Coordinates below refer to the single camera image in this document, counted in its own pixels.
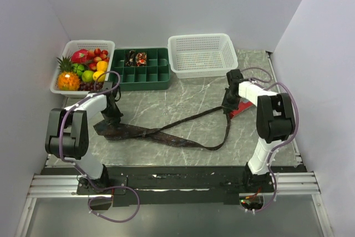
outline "marble surface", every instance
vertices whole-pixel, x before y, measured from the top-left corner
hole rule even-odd
[[[263,51],[237,51],[239,68],[261,67],[271,72],[267,54]],[[267,79],[259,70],[247,70],[245,77]],[[160,128],[176,120],[189,117],[221,105],[227,87],[226,77],[177,79],[171,77],[168,90],[122,92],[117,102],[124,114],[123,123],[147,128]],[[77,99],[68,99],[72,105]],[[256,107],[234,117],[229,137],[219,150],[210,152],[201,148],[177,148],[143,140],[107,141],[92,127],[101,121],[97,114],[89,121],[89,151],[105,165],[245,165],[257,144]],[[186,139],[213,146],[222,142],[226,118],[222,111],[186,122],[165,131]],[[297,165],[293,144],[287,145],[275,157],[274,165]],[[47,166],[64,166],[50,156]]]

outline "dragon fruit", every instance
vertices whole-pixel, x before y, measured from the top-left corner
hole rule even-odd
[[[88,63],[88,51],[86,49],[80,49],[72,55],[72,62],[78,64]]]

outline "white plastic basket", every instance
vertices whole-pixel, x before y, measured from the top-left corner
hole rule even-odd
[[[172,36],[168,51],[179,79],[224,76],[238,67],[233,43],[224,33]]]
[[[115,50],[115,43],[112,41],[105,41],[105,40],[73,40],[67,43],[67,45],[64,48],[64,51],[62,53],[62,56],[64,57],[71,57],[74,52],[80,50],[80,49],[95,49],[95,48],[100,48],[101,50],[107,50],[109,52],[108,57],[110,58],[108,69],[111,69],[111,64],[113,60],[113,53]],[[72,98],[84,98],[89,91],[64,91],[64,90],[59,90],[57,86],[57,79],[59,75],[59,64],[58,68],[55,70],[53,80],[50,84],[50,90],[54,94],[62,94],[66,97],[72,97]]]

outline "green plastic tray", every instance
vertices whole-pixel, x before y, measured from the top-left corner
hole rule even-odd
[[[146,67],[124,66],[125,55],[135,50],[145,52]],[[116,49],[113,55],[111,70],[121,75],[122,91],[166,90],[170,86],[170,66],[167,48],[132,48]],[[117,82],[118,78],[110,74],[109,81]]]

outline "pineapple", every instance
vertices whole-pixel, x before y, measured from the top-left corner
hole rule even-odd
[[[76,73],[73,72],[71,58],[63,56],[63,59],[57,59],[60,69],[60,75],[57,80],[58,88],[66,91],[77,91],[80,87],[80,79]]]

